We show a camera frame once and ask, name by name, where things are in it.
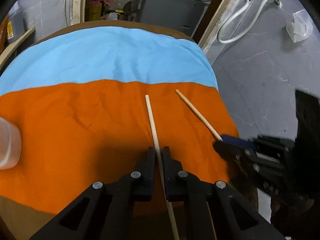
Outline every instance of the plastic cup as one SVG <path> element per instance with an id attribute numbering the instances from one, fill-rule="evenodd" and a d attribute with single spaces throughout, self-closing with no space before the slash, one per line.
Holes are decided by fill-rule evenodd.
<path id="1" fill-rule="evenodd" d="M 0 170 L 17 165 L 21 154 L 21 135 L 12 123 L 0 117 Z"/>

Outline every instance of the gray metal box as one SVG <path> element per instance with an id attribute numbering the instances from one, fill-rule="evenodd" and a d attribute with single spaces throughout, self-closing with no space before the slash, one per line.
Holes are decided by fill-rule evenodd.
<path id="1" fill-rule="evenodd" d="M 191 36 L 204 10 L 198 0 L 132 0 L 129 21 L 168 27 Z"/>

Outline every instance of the label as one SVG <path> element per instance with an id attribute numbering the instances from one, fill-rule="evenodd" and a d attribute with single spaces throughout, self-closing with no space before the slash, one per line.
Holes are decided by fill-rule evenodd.
<path id="1" fill-rule="evenodd" d="M 13 30 L 12 30 L 12 22 L 11 21 L 8 22 L 7 33 L 8 33 L 8 39 L 13 38 Z"/>
<path id="2" fill-rule="evenodd" d="M 143 0 L 140 0 L 138 3 L 138 10 L 140 10 Z"/>

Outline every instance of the blue fabric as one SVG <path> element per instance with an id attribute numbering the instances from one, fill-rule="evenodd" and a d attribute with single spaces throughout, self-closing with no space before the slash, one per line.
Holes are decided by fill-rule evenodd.
<path id="1" fill-rule="evenodd" d="M 122 27 L 67 33 L 22 52 L 0 77 L 11 91 L 96 80 L 148 84 L 194 82 L 218 89 L 214 72 L 194 42 Z"/>

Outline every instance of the wooden dowel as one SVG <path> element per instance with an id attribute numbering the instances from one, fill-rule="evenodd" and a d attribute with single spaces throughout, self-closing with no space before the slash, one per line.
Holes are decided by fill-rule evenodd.
<path id="1" fill-rule="evenodd" d="M 158 164 L 159 164 L 159 171 L 160 171 L 162 189 L 163 189 L 163 193 L 164 193 L 164 199 L 165 199 L 165 202 L 166 202 L 166 205 L 167 205 L 167 210 L 168 210 L 168 213 L 169 213 L 169 218 L 170 218 L 171 228 L 172 228 L 172 232 L 173 232 L 173 237 L 174 237 L 174 240 L 179 240 L 179 233 L 178 233 L 176 219 L 175 219 L 174 213 L 173 213 L 172 204 L 171 204 L 171 202 L 168 202 L 166 200 L 166 197 L 165 197 L 163 164 L 162 164 L 160 146 L 159 146 L 159 141 L 158 141 L 158 136 L 157 136 L 157 131 L 156 131 L 156 124 L 155 124 L 155 120 L 153 119 L 153 113 L 152 113 L 152 108 L 151 108 L 149 95 L 145 95 L 145 98 L 146 98 L 149 121 L 150 121 L 150 126 L 151 126 L 151 131 L 152 131 L 153 143 L 155 145 L 157 160 L 158 160 Z"/>
<path id="2" fill-rule="evenodd" d="M 191 108 L 191 110 L 199 117 L 199 119 L 206 125 L 206 127 L 212 132 L 215 138 L 219 141 L 222 141 L 221 136 L 217 133 L 217 131 L 212 127 L 212 125 L 204 118 L 204 116 L 194 107 L 194 105 L 182 94 L 178 89 L 176 93 L 182 98 L 183 101 Z"/>

